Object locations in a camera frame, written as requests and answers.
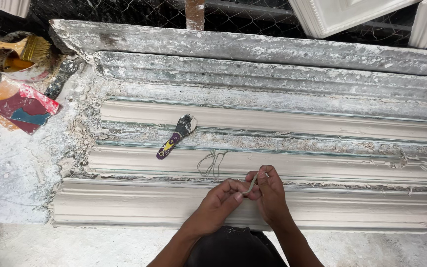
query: bucket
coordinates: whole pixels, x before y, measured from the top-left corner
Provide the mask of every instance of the bucket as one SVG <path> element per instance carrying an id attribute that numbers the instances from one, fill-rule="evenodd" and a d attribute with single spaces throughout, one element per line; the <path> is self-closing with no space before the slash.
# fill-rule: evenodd
<path id="1" fill-rule="evenodd" d="M 1 37 L 0 41 L 7 42 L 7 43 L 15 43 L 19 42 L 20 40 L 26 38 L 27 36 L 34 35 L 33 33 L 26 32 L 26 31 L 16 31 L 9 33 L 8 35 Z M 7 58 L 14 58 L 18 55 L 16 52 L 10 50 L 10 49 L 0 49 L 0 72 L 15 81 L 20 81 L 24 83 L 32 83 L 32 82 L 39 82 L 43 80 L 45 77 L 47 77 L 50 72 L 52 71 L 52 66 L 56 62 L 56 58 L 54 57 L 54 54 L 50 52 L 47 57 L 45 57 L 42 61 L 33 64 L 30 67 L 27 67 L 25 69 L 13 71 L 13 72 L 7 72 L 8 70 L 4 68 L 4 62 Z"/>

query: chicken wire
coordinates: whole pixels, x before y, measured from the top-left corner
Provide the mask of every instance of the chicken wire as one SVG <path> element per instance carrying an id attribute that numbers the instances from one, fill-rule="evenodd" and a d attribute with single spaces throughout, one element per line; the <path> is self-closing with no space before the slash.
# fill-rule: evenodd
<path id="1" fill-rule="evenodd" d="M 406 47 L 418 4 L 325 40 Z M 0 11 L 0 34 L 26 30 L 48 38 L 50 19 L 186 28 L 184 0 L 32 0 L 27 18 Z M 307 38 L 288 0 L 205 0 L 208 31 Z"/>

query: person's right hand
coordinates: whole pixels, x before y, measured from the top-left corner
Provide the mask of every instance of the person's right hand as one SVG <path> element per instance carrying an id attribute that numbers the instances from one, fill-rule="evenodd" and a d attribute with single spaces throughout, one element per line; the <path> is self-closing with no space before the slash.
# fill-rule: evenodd
<path id="1" fill-rule="evenodd" d="M 261 216 L 272 228 L 283 227 L 292 222 L 289 213 L 283 182 L 271 165 L 263 165 L 259 171 L 251 171 L 245 177 L 251 182 L 258 173 L 257 183 L 261 191 L 261 197 L 256 201 Z"/>

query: concrete floor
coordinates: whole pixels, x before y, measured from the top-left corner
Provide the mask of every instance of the concrete floor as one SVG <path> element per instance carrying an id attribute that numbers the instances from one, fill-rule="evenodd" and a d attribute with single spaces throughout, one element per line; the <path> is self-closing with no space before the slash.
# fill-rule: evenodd
<path id="1" fill-rule="evenodd" d="M 143 267 L 175 230 L 0 224 L 0 267 Z M 280 251 L 273 233 L 267 233 Z M 326 267 L 427 267 L 427 235 L 306 232 Z"/>

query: purple handle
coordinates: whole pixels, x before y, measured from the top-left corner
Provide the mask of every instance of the purple handle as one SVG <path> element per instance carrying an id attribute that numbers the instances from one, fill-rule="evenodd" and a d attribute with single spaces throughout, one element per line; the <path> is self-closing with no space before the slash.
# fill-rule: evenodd
<path id="1" fill-rule="evenodd" d="M 172 134 L 171 139 L 169 139 L 161 149 L 156 154 L 158 160 L 163 160 L 165 157 L 171 153 L 171 150 L 174 149 L 175 144 L 181 141 L 181 135 L 178 132 Z"/>

